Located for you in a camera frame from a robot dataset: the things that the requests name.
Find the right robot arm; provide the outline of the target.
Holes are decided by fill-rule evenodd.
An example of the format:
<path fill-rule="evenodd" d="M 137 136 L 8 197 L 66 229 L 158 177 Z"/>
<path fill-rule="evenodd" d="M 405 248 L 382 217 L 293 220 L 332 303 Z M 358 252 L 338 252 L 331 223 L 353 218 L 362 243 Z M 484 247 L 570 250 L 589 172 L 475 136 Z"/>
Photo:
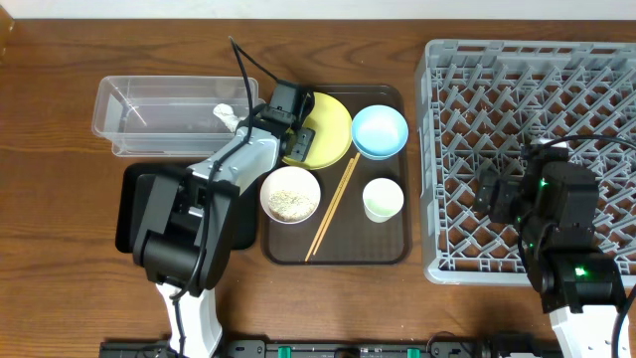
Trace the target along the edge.
<path fill-rule="evenodd" d="M 520 178 L 478 172 L 473 209 L 518 233 L 518 252 L 565 357 L 628 357 L 629 308 L 615 260 L 595 243 L 599 184 L 569 159 L 568 140 L 535 140 L 522 149 Z"/>

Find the white bowl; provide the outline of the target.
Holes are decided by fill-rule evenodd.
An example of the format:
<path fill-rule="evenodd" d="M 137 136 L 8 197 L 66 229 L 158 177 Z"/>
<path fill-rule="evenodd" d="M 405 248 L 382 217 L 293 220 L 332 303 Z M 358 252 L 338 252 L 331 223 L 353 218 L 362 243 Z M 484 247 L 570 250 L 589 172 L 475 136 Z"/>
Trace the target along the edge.
<path fill-rule="evenodd" d="M 298 224 L 311 217 L 321 201 L 321 187 L 308 170 L 285 166 L 263 181 L 259 199 L 262 210 L 275 222 Z"/>

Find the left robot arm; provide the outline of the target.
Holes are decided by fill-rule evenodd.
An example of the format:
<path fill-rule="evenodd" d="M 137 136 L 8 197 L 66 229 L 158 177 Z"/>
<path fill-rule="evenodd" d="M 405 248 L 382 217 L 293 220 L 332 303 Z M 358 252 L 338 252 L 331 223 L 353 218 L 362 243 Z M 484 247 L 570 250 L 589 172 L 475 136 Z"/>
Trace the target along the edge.
<path fill-rule="evenodd" d="M 304 123 L 313 107 L 312 100 L 260 104 L 210 158 L 155 174 L 131 226 L 130 249 L 168 308 L 168 356 L 211 357 L 217 351 L 223 328 L 215 287 L 233 248 L 239 199 L 282 157 L 305 146 Z"/>

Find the light blue bowl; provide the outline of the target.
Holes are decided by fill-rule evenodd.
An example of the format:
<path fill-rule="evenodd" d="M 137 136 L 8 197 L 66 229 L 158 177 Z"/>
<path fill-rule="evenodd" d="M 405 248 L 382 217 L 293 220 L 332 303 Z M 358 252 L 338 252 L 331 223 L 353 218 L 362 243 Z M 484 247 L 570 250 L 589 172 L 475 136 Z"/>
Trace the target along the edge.
<path fill-rule="evenodd" d="M 408 140 L 404 116 L 393 107 L 374 104 L 353 118 L 352 139 L 358 151 L 372 160 L 386 160 L 399 153 Z"/>

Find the pale green cup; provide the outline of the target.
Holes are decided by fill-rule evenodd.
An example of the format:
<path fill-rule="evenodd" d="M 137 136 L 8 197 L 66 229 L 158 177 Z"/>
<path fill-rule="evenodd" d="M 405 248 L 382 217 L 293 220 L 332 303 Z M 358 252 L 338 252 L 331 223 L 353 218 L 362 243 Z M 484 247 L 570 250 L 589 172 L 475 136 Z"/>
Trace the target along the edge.
<path fill-rule="evenodd" d="M 370 181 L 363 190 L 364 211 L 369 220 L 383 223 L 403 207 L 404 194 L 400 185 L 388 178 Z"/>

